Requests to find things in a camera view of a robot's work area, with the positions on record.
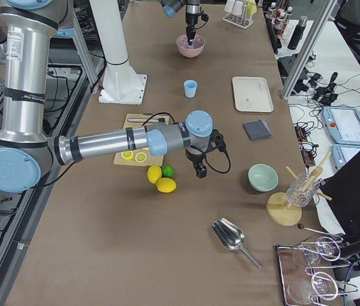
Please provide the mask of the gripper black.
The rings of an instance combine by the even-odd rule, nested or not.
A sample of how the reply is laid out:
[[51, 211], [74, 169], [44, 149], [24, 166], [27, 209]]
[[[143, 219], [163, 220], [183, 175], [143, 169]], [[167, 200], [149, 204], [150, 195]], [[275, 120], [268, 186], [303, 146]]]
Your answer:
[[195, 39], [195, 26], [198, 22], [198, 13], [185, 13], [187, 43], [192, 44]]
[[204, 165], [198, 165], [202, 164], [204, 161], [204, 158], [206, 157], [205, 152], [198, 151], [197, 153], [190, 152], [187, 148], [185, 150], [186, 157], [189, 161], [193, 163], [193, 168], [195, 170], [195, 174], [198, 178], [204, 178], [207, 175], [207, 168]]

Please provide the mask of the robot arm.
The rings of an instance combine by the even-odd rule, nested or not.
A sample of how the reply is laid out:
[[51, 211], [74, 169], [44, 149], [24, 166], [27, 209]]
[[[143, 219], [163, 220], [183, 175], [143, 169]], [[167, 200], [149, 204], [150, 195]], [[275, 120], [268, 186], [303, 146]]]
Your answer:
[[198, 19], [200, 13], [200, 1], [199, 0], [161, 0], [163, 12], [168, 18], [172, 18], [178, 13], [183, 7], [186, 8], [185, 20], [186, 20], [186, 37], [189, 45], [192, 45], [195, 35]]
[[50, 170], [85, 158], [148, 148], [153, 156], [184, 149], [197, 176], [213, 150], [211, 116], [195, 110], [183, 122], [128, 127], [110, 133], [47, 137], [43, 134], [51, 37], [73, 19], [71, 1], [3, 1], [8, 26], [3, 123], [0, 130], [0, 190], [21, 193], [40, 186]]

